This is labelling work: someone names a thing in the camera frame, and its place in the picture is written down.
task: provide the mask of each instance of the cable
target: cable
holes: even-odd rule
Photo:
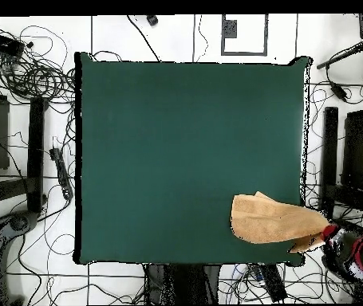
[[[11,211],[10,211],[10,213],[9,213],[9,214],[12,214],[12,212],[14,211],[14,209],[15,209],[17,206],[21,205],[23,202],[26,202],[26,199],[24,199],[22,202],[19,202],[19,203],[18,203],[18,204],[16,204],[15,206],[13,206],[13,208],[11,209]]]
[[[156,52],[153,50],[153,48],[150,46],[150,44],[147,41],[147,38],[144,36],[143,32],[140,30],[140,28],[132,21],[132,19],[128,16],[127,19],[130,21],[130,23],[136,27],[136,29],[139,31],[140,35],[143,37],[144,41],[146,42],[147,46],[150,48],[150,50],[152,51],[152,53],[154,54],[154,56],[156,57],[157,61],[160,62],[159,57],[157,56]]]
[[[100,50],[99,52],[94,53],[94,54],[93,54],[93,57],[94,57],[95,59],[96,59],[96,55],[97,55],[98,53],[108,53],[108,54],[113,54],[113,55],[116,55],[116,57],[117,57],[117,60],[118,60],[118,61],[123,61],[123,60],[121,60],[121,56],[120,56],[119,54],[114,53],[114,52],[109,52],[108,50]]]
[[[115,299],[115,301],[113,301],[113,303],[111,303],[111,304],[114,304],[115,302],[119,301],[121,304],[129,304],[129,305],[133,305],[133,303],[132,303],[132,302],[130,302],[130,303],[129,303],[129,302],[124,302],[124,301],[122,301],[122,299],[123,299],[123,298],[125,298],[125,297],[129,297],[130,299],[132,299],[130,296],[120,296],[120,297],[118,297],[118,296],[114,296],[113,294],[111,294],[111,293],[109,293],[109,292],[106,292],[106,291],[105,291],[105,290],[103,290],[100,286],[98,286],[98,285],[96,285],[96,284],[89,284],[89,285],[82,286],[82,287],[80,287],[80,288],[75,288],[75,289],[65,290],[65,291],[59,292],[59,293],[57,294],[57,296],[56,296],[56,297],[52,300],[52,302],[51,302],[50,306],[56,305],[57,298],[58,298],[60,295],[62,295],[62,294],[64,294],[64,293],[71,293],[71,292],[81,291],[81,290],[83,290],[83,289],[85,289],[85,288],[88,288],[89,286],[93,286],[93,287],[97,288],[99,291],[103,292],[106,296],[110,296],[110,297],[114,298],[114,299]]]
[[[343,52],[346,52],[346,51],[349,51],[349,50],[351,50],[352,48],[354,48],[354,47],[356,47],[357,45],[360,45],[361,43],[359,42],[359,43],[357,43],[356,45],[353,45],[353,46],[351,46],[351,47],[349,47],[349,48],[346,48],[346,49],[343,49],[343,50],[341,50],[340,52],[338,52],[338,53],[335,53],[330,59],[329,59],[329,61],[331,61],[334,57],[336,57],[338,54],[340,54],[340,53],[343,53]],[[336,84],[335,82],[333,82],[333,81],[331,81],[331,79],[329,78],[329,65],[327,65],[326,66],[326,77],[327,77],[327,80],[328,80],[328,82],[332,85],[332,87],[333,86],[339,86],[340,88],[341,88],[341,85],[339,85],[339,84]],[[361,97],[361,100],[359,100],[358,102],[350,102],[350,101],[348,101],[350,98],[351,98],[351,95],[350,95],[350,97],[346,97],[348,100],[346,100],[346,99],[344,99],[344,101],[347,103],[347,104],[359,104],[359,103],[361,103],[361,102],[363,102],[363,95],[361,94],[361,91],[363,90],[363,83],[362,83],[362,85],[361,85],[361,87],[360,87],[360,92],[359,92],[359,94],[360,94],[360,97]]]
[[[331,301],[333,301],[333,303],[336,304],[336,300],[334,300],[333,296],[331,295],[330,290],[329,290],[329,286],[327,284],[327,273],[328,272],[329,272],[329,270],[326,270],[326,272],[325,272],[326,290],[327,290],[327,294],[329,295]]]
[[[194,25],[192,26],[192,63],[195,59],[195,14],[194,14]]]
[[[53,287],[54,281],[55,281],[55,278],[53,278],[53,277],[50,277],[47,280],[47,282],[46,282],[46,293],[45,293],[45,295],[43,295],[37,302],[35,302],[35,304],[32,304],[32,306],[35,306],[35,305],[39,304],[46,296],[49,296],[50,289]]]
[[[37,276],[39,278],[39,285],[37,286],[37,288],[35,289],[34,293],[32,294],[32,296],[30,297],[30,300],[28,301],[28,304],[27,306],[30,306],[31,304],[31,301],[32,299],[34,298],[34,296],[37,294],[37,291],[39,290],[39,288],[41,287],[42,285],[42,278],[41,276],[39,276],[36,272],[32,271],[31,269],[28,269],[24,263],[22,263],[22,260],[21,260],[21,251],[24,247],[24,244],[25,244],[25,240],[26,240],[26,237],[25,237],[25,234],[22,235],[22,245],[21,245],[21,248],[19,249],[19,252],[18,252],[18,261],[19,261],[19,264],[21,264],[21,266],[26,270],[26,271],[29,271],[30,273],[32,273],[33,275]]]
[[[88,289],[86,293],[86,305],[89,306],[89,296],[90,296],[90,263],[87,264],[88,268]]]
[[[46,272],[47,272],[47,275],[49,275],[49,256],[50,256],[50,253],[51,252],[54,252],[56,253],[56,251],[53,250],[53,246],[55,245],[55,243],[57,242],[57,240],[59,238],[62,238],[64,236],[70,236],[72,237],[73,239],[75,238],[73,235],[69,234],[69,233],[63,233],[61,235],[59,235],[58,237],[55,238],[55,240],[53,241],[52,245],[49,247],[49,252],[48,252],[48,258],[46,259]],[[60,256],[66,256],[68,254],[71,254],[72,252],[74,251],[74,249],[72,249],[71,251],[67,252],[67,253],[56,253],[57,255],[60,255]],[[45,295],[48,295],[49,297],[49,301],[52,301],[52,285],[49,287],[49,289],[47,289],[46,291],[46,294]]]
[[[29,26],[27,26],[26,28],[24,28],[21,32],[20,32],[20,34],[19,34],[19,40],[21,40],[21,37],[32,37],[32,36],[30,36],[30,35],[22,35],[27,29],[29,29],[29,28],[32,28],[32,27],[34,27],[34,28],[39,28],[39,29],[44,29],[44,30],[46,30],[48,33],[51,33],[52,35],[54,35],[55,37],[57,37],[59,40],[61,40],[62,41],[62,43],[63,43],[63,45],[65,46],[65,58],[64,58],[64,60],[63,60],[63,62],[62,62],[62,66],[61,67],[63,67],[64,66],[64,64],[65,64],[65,62],[66,62],[66,58],[67,58],[67,56],[68,56],[68,47],[66,46],[66,43],[65,43],[65,41],[59,36],[59,35],[57,35],[57,34],[55,34],[54,32],[52,32],[51,30],[49,30],[49,29],[47,29],[47,28],[45,28],[45,27],[41,27],[41,26],[39,26],[39,25],[29,25]],[[52,49],[52,47],[53,47],[53,40],[52,40],[52,38],[50,38],[50,37],[48,37],[48,39],[50,39],[51,40],[51,43],[52,43],[52,45],[51,45],[51,48],[49,49],[49,51],[48,52],[46,52],[45,54],[42,54],[42,55],[39,55],[38,54],[38,56],[40,56],[40,57],[43,57],[44,55],[46,55],[47,53],[49,53],[50,51],[51,51],[51,49]]]
[[[37,222],[40,222],[40,221],[43,221],[44,219],[46,218],[49,218],[57,213],[60,213],[61,211],[63,211],[64,209],[66,209],[68,206],[69,206],[70,202],[67,202],[65,204],[65,206],[63,206],[62,208],[60,208],[58,211],[55,211],[53,212],[52,214],[49,214],[48,216],[44,217],[44,218],[40,218],[37,220]],[[52,225],[54,224],[55,221],[53,221],[53,223],[49,226],[49,228],[46,230],[49,231],[49,229],[52,227]],[[32,246],[34,246],[42,237],[44,236],[44,234],[42,234],[36,241],[34,241],[34,243],[32,243],[28,248],[26,248],[26,250],[24,252],[21,253],[21,255],[19,256],[22,256],[24,253],[26,253],[26,251],[28,251]],[[11,261],[7,266],[6,268],[8,269],[15,261],[17,261],[17,258],[15,258],[13,261]]]
[[[49,205],[49,195],[50,195],[50,192],[53,190],[53,188],[55,188],[55,187],[57,187],[57,186],[60,186],[59,184],[56,184],[56,185],[54,185],[54,186],[52,186],[50,189],[49,189],[49,192],[48,192],[48,198],[47,198],[47,201],[46,201],[46,212],[47,212],[47,210],[48,210],[48,205]],[[53,221],[53,223],[59,218],[59,216],[61,215],[61,212],[62,212],[62,210],[60,210],[59,212],[58,212],[58,214],[57,214],[57,216],[56,216],[56,218],[55,218],[55,220]],[[48,231],[48,229],[46,229],[46,217],[44,217],[44,233],[43,233],[43,236],[44,236],[44,238],[45,238],[45,243],[46,243],[46,245],[48,246],[48,248],[49,248],[49,251],[52,251],[53,253],[56,253],[56,254],[59,254],[59,255],[62,255],[62,256],[64,256],[65,255],[65,253],[59,253],[59,252],[57,252],[57,251],[55,251],[55,250],[53,250],[52,249],[52,246],[53,246],[53,244],[54,244],[54,242],[56,241],[54,241],[53,242],[53,244],[52,245],[49,245],[49,243],[48,243],[48,239],[46,238],[46,232]]]
[[[199,61],[199,59],[201,57],[203,57],[206,53],[207,53],[207,48],[209,46],[208,44],[208,40],[203,36],[203,34],[201,33],[201,20],[203,19],[203,15],[201,14],[201,17],[199,18],[199,24],[198,24],[198,32],[199,32],[199,35],[201,35],[201,37],[203,37],[203,39],[205,40],[205,43],[207,44],[207,46],[205,47],[205,50],[203,51],[203,54],[201,54],[199,57],[198,57],[198,60],[196,62]]]

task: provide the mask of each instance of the floor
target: floor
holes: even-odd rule
[[[307,191],[307,203],[313,205],[318,192],[318,175],[320,167],[319,146],[322,144],[322,114],[319,112],[326,106],[339,108],[339,138],[344,135],[344,119],[347,112],[363,109],[363,53],[351,56],[338,62],[329,70],[329,76],[337,83],[350,84],[349,92],[353,106],[346,104],[331,92],[326,83],[326,73],[317,70],[316,65],[328,60],[336,52],[360,41],[357,14],[269,14],[268,42],[266,57],[260,56],[221,56],[220,32],[221,15],[197,14],[159,16],[159,24],[150,27],[145,16],[131,16],[131,19],[144,32],[157,56],[162,61],[177,62],[265,62],[287,64],[295,56],[313,58],[310,70],[310,122],[314,118],[313,130],[309,135],[309,162],[307,166],[307,183],[317,184],[315,189]],[[237,20],[238,27],[245,27],[251,20],[251,15],[227,15],[227,20]],[[262,27],[253,28],[258,35]],[[0,29],[20,36],[23,41],[34,43],[32,50],[39,54],[46,53],[46,58],[62,66],[64,72],[73,68],[73,53],[76,51],[95,53],[101,50],[112,51],[123,60],[154,61],[155,57],[143,38],[130,24],[125,15],[96,17],[23,17],[1,18]],[[228,50],[250,52],[251,45],[229,44]],[[117,56],[110,53],[99,53],[97,60],[116,61]],[[15,99],[0,87],[0,93],[7,95],[12,104]],[[60,112],[69,109],[68,104],[59,104]],[[45,150],[57,146],[65,137],[65,127],[69,114],[48,110],[45,116]],[[26,175],[27,151],[24,141],[28,139],[29,107],[12,105],[10,109],[10,153]],[[341,162],[342,140],[339,140],[338,162]],[[75,144],[69,143],[70,151],[64,153],[66,166],[70,166],[69,174],[74,175]],[[58,211],[65,204],[60,187],[57,185],[57,172],[54,162],[45,154],[44,191],[49,194],[47,213]],[[337,168],[340,179],[341,168]],[[0,170],[0,181],[18,176],[15,166]],[[0,202],[0,217],[15,210],[24,209],[25,197],[20,196]],[[336,208],[340,215],[344,210]],[[120,263],[93,263],[91,265],[75,265],[72,260],[74,243],[74,201],[62,212],[55,214],[46,222],[39,223],[35,229],[26,235],[26,243],[22,250],[23,264],[41,276],[28,272],[18,262],[18,251],[22,238],[17,238],[11,246],[8,255],[7,279],[10,293],[25,297],[24,304],[30,305],[96,305],[121,304],[126,298],[134,297],[140,292],[144,283],[144,272],[140,265]],[[353,210],[349,218],[363,217],[362,212]],[[350,302],[347,295],[349,286],[337,285],[338,280],[331,274],[324,282],[325,269],[321,263],[321,251],[317,249],[306,255],[306,263],[302,267],[289,268],[280,265],[284,275],[286,291],[291,298],[285,303],[332,303],[330,295],[336,302]],[[231,284],[239,281],[245,265],[224,265],[220,273],[219,302],[221,304],[236,304],[236,296],[226,295],[231,290]],[[264,295],[263,288],[257,285],[238,284],[244,304],[271,304],[270,298]]]

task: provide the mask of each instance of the black border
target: black border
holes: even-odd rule
[[[267,37],[268,37],[268,30],[269,30],[269,14],[265,14],[265,27],[263,30],[263,52],[261,53],[252,53],[252,52],[225,52],[225,32],[223,31],[223,26],[226,19],[226,14],[223,14],[222,20],[222,30],[221,30],[221,56],[228,56],[228,57],[244,57],[244,56],[252,56],[252,57],[267,57]]]
[[[82,233],[81,233],[81,221],[82,221],[82,204],[81,204],[81,172],[82,172],[82,117],[81,117],[81,87],[82,87],[82,62],[81,62],[81,54],[85,54],[86,52],[75,52],[74,54],[74,61],[75,61],[75,108],[74,108],[74,115],[75,115],[75,123],[76,123],[76,153],[77,153],[77,163],[76,163],[76,170],[75,170],[75,243],[74,243],[74,250],[73,250],[73,261],[76,264],[79,265],[87,265],[88,263],[91,263],[92,261],[89,261],[87,263],[81,262],[81,239],[82,239]],[[89,54],[89,58],[92,61],[94,58],[92,57],[92,54]],[[302,194],[302,191],[300,191],[299,198],[300,198],[300,205],[304,206],[306,204],[305,200],[305,192],[306,192],[306,164],[307,164],[307,142],[308,142],[308,131],[309,131],[309,117],[310,117],[310,102],[309,102],[309,92],[310,92],[310,68],[313,64],[313,59],[311,57],[295,57],[290,61],[287,65],[277,65],[277,64],[271,64],[271,63],[247,63],[243,65],[275,65],[279,67],[290,67],[294,65],[296,62],[298,62],[302,58],[306,58],[308,60],[307,65],[305,67],[304,77],[303,77],[303,88],[304,93],[307,94],[307,96],[304,97],[303,100],[306,102],[306,111],[304,114],[304,126],[303,126],[303,138],[304,138],[304,144],[301,152],[301,161],[303,161],[303,171],[301,172],[301,187],[303,187],[304,193]],[[144,63],[157,63],[157,61],[144,61]],[[179,62],[174,61],[160,61],[160,63],[168,63],[168,64],[176,64]],[[190,64],[190,65],[197,65],[196,62],[184,62],[184,64]],[[204,63],[198,63],[198,65],[220,65],[218,62],[204,62]],[[222,63],[222,65],[236,65],[236,62],[228,62],[228,63]],[[285,263],[288,266],[297,267],[297,266],[303,266],[305,264],[305,257],[304,255],[300,253],[292,253],[293,255],[297,254],[300,256],[301,261],[299,265],[293,265],[289,261],[279,261],[275,264],[281,264]],[[97,262],[105,262],[105,263],[124,263],[124,264],[143,264],[146,262],[139,262],[139,261],[97,261]],[[207,262],[204,262],[202,264],[205,265],[224,265],[224,264],[236,264],[239,262],[219,262],[219,263],[210,263],[207,264]],[[147,263],[147,264],[163,264],[160,262],[154,262],[154,263]]]
[[[75,124],[76,124],[76,170],[75,170],[75,244],[73,261],[81,265],[82,243],[82,61],[81,53],[75,52]]]

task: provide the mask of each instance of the black bar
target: black bar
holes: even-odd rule
[[[20,194],[25,194],[26,189],[29,193],[34,194],[36,192],[37,179],[27,178],[27,179],[10,179],[8,181],[0,182],[0,201],[4,199],[19,196]]]
[[[44,162],[44,112],[47,103],[42,97],[34,97],[30,102],[30,140],[28,142],[28,179],[35,179],[34,191],[29,191],[26,199],[28,210],[40,213],[42,209],[42,176]]]
[[[318,65],[318,69],[322,69],[324,67],[330,66],[333,63],[336,63],[340,60],[346,59],[347,57],[349,57],[350,55],[354,55],[357,54],[359,52],[363,51],[363,42],[360,42],[359,44],[355,45],[351,50],[349,50],[348,52],[345,52],[341,55],[339,55],[338,57],[333,57],[330,60],[321,63],[320,65]]]
[[[322,163],[320,170],[322,201],[319,209],[325,210],[328,218],[333,217],[334,200],[326,195],[326,186],[336,185],[337,128],[338,108],[326,107],[323,113]]]
[[[285,285],[280,277],[278,266],[275,264],[260,265],[265,287],[273,302],[287,298]]]

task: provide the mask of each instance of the green mat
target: green mat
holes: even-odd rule
[[[77,260],[298,265],[288,242],[239,240],[230,215],[235,194],[301,202],[308,63],[96,62],[78,53]]]

